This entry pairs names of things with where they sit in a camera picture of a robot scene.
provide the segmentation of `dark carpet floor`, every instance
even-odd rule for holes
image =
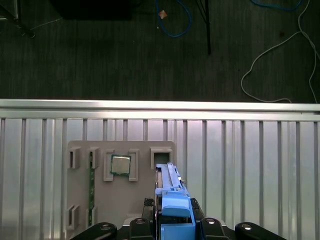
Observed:
[[[294,6],[298,0],[261,1]],[[11,0],[0,2],[13,9]],[[295,12],[250,0],[210,0],[211,55],[195,0],[183,2],[192,26],[180,38],[158,29],[153,0],[135,8],[132,20],[62,19],[35,29],[33,39],[0,21],[0,98],[256,102],[241,91],[241,77],[260,53],[298,31],[307,0]],[[159,4],[170,32],[188,25],[175,0]],[[60,18],[48,0],[22,0],[21,11],[30,27]],[[319,0],[311,0],[302,27],[320,48]],[[308,83],[313,66],[313,50],[299,34],[259,60],[244,86],[265,100],[313,103]],[[319,82],[317,66],[312,85],[320,100]]]

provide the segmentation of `silver metal wall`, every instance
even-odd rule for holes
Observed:
[[[229,227],[255,222],[289,240],[319,240],[319,128],[320,120],[3,118],[0,239],[65,237],[69,141],[169,140],[207,216]]]

